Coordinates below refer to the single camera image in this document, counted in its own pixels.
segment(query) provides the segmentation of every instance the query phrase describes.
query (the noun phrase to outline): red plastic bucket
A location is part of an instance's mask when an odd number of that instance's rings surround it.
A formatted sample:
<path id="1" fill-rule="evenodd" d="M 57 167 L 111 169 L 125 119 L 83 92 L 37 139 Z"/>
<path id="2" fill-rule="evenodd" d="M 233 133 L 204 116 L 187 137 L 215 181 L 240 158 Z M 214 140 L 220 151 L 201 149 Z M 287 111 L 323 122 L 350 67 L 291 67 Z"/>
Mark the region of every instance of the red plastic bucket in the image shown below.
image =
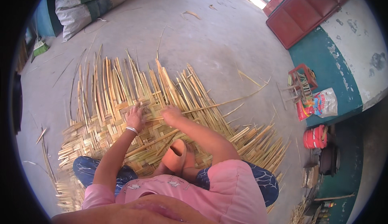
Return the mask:
<path id="1" fill-rule="evenodd" d="M 327 134 L 322 140 L 324 125 L 320 125 L 316 128 L 306 130 L 303 134 L 303 144 L 307 149 L 324 148 L 327 145 Z"/>

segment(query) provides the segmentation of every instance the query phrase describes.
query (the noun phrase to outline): plastic bag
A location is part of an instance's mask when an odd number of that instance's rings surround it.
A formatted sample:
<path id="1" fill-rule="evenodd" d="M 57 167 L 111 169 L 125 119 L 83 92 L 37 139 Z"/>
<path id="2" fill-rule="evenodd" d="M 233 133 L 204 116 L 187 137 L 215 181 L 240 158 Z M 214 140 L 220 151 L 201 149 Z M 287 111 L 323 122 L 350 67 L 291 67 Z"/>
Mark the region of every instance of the plastic bag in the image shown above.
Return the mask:
<path id="1" fill-rule="evenodd" d="M 302 121 L 311 115 L 318 115 L 321 118 L 336 116 L 337 112 L 337 97 L 332 88 L 325 89 L 314 94 L 314 99 L 304 105 L 301 100 L 296 103 L 298 112 L 298 120 Z"/>
<path id="2" fill-rule="evenodd" d="M 86 25 L 125 0 L 55 0 L 55 13 L 63 27 L 63 41 L 68 41 Z"/>

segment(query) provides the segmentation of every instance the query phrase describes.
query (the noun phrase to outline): concrete floor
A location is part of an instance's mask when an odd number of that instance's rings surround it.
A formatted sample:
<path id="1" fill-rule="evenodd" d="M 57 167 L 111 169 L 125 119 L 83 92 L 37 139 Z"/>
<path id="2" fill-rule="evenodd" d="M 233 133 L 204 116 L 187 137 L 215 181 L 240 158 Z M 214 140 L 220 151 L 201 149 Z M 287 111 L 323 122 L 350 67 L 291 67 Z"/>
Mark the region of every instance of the concrete floor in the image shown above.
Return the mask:
<path id="1" fill-rule="evenodd" d="M 197 13 L 201 20 L 180 13 Z M 49 158 L 54 171 L 58 168 L 57 153 L 62 143 L 62 130 L 66 128 L 64 100 L 68 107 L 71 81 L 76 61 L 97 32 L 88 60 L 92 53 L 103 44 L 102 55 L 110 58 L 126 58 L 125 48 L 134 57 L 132 50 L 137 47 L 138 64 L 147 70 L 147 63 L 155 66 L 156 45 L 159 33 L 166 27 L 159 48 L 159 59 L 170 75 L 186 68 L 190 63 L 201 78 L 205 88 L 212 89 L 210 96 L 216 102 L 225 102 L 243 97 L 257 90 L 257 86 L 247 79 L 241 81 L 238 68 L 260 83 L 259 76 L 272 79 L 263 90 L 247 99 L 221 106 L 224 113 L 245 104 L 228 116 L 233 125 L 248 124 L 251 120 L 258 125 L 269 124 L 273 115 L 273 105 L 278 106 L 274 122 L 284 141 L 292 140 L 286 158 L 279 167 L 287 171 L 278 200 L 269 214 L 271 223 L 288 223 L 294 205 L 297 205 L 305 189 L 300 187 L 302 165 L 309 158 L 309 151 L 303 148 L 302 134 L 305 122 L 298 122 L 292 104 L 284 110 L 276 83 L 287 83 L 287 72 L 293 68 L 290 55 L 265 24 L 266 15 L 247 0 L 127 0 L 102 17 L 108 22 L 97 20 L 76 34 L 68 42 L 62 43 L 62 35 L 52 41 L 51 48 L 27 64 L 22 72 L 23 116 L 22 131 L 17 135 L 22 161 L 31 161 L 44 168 L 41 146 L 35 141 L 40 134 L 40 125 L 47 127 L 45 134 Z M 61 56 L 46 60 L 64 53 Z M 70 60 L 70 66 L 58 79 Z M 295 138 L 298 139 L 301 163 Z M 22 163 L 27 178 L 47 214 L 52 217 L 60 213 L 54 189 L 46 173 L 37 165 Z"/>

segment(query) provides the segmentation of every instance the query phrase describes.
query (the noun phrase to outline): green broom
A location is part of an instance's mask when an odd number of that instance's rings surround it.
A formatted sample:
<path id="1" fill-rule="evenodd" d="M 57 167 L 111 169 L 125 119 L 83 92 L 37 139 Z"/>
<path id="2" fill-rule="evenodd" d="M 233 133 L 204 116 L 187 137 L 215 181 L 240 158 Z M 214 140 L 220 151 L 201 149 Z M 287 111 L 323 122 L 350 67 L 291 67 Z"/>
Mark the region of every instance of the green broom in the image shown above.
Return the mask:
<path id="1" fill-rule="evenodd" d="M 49 46 L 46 45 L 46 43 L 42 40 L 41 37 L 39 37 L 38 34 L 38 15 L 35 15 L 35 32 L 36 32 L 36 40 L 34 44 L 34 53 L 33 56 L 39 56 L 40 54 L 43 54 L 49 49 Z"/>
<path id="2" fill-rule="evenodd" d="M 36 39 L 34 44 L 34 56 L 39 56 L 49 49 L 49 46 L 42 39 Z"/>

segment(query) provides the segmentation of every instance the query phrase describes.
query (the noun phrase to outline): silver bracelet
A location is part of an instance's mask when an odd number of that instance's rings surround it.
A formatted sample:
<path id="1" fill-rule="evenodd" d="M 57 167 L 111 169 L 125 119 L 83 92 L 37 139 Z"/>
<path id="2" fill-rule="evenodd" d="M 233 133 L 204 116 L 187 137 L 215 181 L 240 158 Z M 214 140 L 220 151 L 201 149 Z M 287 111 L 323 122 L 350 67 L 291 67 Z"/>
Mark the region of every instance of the silver bracelet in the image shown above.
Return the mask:
<path id="1" fill-rule="evenodd" d="M 139 132 L 137 132 L 137 130 L 135 128 L 133 128 L 132 126 L 127 126 L 126 129 L 133 131 L 134 133 L 136 133 L 136 135 L 139 135 Z"/>

